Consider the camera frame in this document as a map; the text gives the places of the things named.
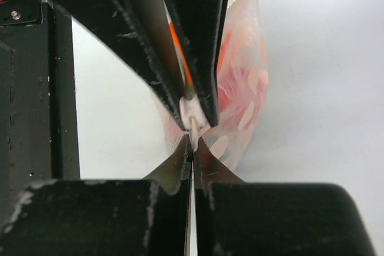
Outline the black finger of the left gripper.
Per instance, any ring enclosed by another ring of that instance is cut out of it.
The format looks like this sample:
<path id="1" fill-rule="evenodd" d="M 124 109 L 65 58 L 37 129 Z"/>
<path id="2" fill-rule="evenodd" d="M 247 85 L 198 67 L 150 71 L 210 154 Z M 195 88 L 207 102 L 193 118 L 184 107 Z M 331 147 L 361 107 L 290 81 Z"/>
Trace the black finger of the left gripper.
<path id="1" fill-rule="evenodd" d="M 183 128 L 184 84 L 163 0 L 52 0 L 102 41 L 156 94 Z"/>

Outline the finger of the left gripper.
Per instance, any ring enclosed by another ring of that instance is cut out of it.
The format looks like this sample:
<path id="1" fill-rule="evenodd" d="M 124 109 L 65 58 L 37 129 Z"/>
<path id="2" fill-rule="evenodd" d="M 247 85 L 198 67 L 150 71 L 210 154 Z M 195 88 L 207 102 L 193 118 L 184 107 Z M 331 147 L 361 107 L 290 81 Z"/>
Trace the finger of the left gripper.
<path id="1" fill-rule="evenodd" d="M 201 108 L 219 123 L 217 64 L 228 0 L 165 0 Z"/>

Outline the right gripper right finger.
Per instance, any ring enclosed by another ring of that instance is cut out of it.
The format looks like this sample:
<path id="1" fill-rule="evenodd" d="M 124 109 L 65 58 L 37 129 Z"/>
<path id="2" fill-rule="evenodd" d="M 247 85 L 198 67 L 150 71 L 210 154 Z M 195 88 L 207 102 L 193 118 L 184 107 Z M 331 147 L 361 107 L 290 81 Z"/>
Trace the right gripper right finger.
<path id="1" fill-rule="evenodd" d="M 374 255 L 358 209 L 332 183 L 247 183 L 199 140 L 199 255 Z"/>

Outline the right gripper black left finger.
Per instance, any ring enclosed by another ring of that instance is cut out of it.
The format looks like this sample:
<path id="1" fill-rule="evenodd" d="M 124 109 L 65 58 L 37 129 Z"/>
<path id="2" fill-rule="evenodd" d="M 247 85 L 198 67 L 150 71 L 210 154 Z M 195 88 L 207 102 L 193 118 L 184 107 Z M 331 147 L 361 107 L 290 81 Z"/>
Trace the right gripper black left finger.
<path id="1" fill-rule="evenodd" d="M 2 255 L 188 255 L 191 144 L 140 180 L 45 180 L 19 195 Z"/>

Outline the clear dotted zip bag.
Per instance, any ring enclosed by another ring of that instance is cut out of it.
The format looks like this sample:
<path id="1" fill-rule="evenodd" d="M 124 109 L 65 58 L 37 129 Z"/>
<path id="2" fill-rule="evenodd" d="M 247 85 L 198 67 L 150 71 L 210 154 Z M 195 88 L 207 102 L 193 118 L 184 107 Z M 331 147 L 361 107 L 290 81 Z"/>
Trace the clear dotted zip bag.
<path id="1" fill-rule="evenodd" d="M 165 3 L 168 24 L 171 18 Z M 164 127 L 168 153 L 181 138 L 189 136 L 195 149 L 203 140 L 213 156 L 228 168 L 241 160 L 258 122 L 268 88 L 265 43 L 259 23 L 259 0 L 228 0 L 217 64 L 219 123 L 212 127 L 205 118 L 199 98 L 179 70 L 184 91 L 179 100 L 183 128 L 175 122 L 160 100 L 157 109 Z"/>

